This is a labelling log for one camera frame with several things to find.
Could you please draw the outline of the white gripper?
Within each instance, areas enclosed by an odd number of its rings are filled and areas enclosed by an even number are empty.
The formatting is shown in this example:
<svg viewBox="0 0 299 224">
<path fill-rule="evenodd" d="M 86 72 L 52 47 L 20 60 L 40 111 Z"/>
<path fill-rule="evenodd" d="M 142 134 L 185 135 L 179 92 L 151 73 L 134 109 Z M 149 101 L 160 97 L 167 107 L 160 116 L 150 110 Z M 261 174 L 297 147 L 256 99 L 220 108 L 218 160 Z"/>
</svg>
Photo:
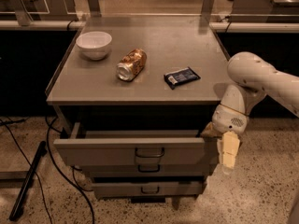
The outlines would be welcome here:
<svg viewBox="0 0 299 224">
<path fill-rule="evenodd" d="M 217 141 L 219 162 L 226 168 L 235 168 L 235 159 L 240 147 L 240 139 L 237 134 L 242 134 L 249 122 L 249 118 L 224 105 L 218 105 L 209 122 L 201 131 L 201 137 L 221 137 Z"/>
</svg>

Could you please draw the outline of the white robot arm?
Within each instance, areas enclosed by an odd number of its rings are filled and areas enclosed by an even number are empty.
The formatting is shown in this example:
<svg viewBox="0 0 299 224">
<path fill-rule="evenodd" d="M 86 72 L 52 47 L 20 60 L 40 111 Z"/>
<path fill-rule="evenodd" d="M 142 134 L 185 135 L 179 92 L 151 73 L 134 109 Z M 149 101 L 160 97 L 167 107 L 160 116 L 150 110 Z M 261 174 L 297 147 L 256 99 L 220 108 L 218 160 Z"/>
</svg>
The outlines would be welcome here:
<svg viewBox="0 0 299 224">
<path fill-rule="evenodd" d="M 266 96 L 299 115 L 299 77 L 278 71 L 251 52 L 231 57 L 227 73 L 233 82 L 227 86 L 201 135 L 217 139 L 219 162 L 223 168 L 232 170 L 250 111 Z"/>
</svg>

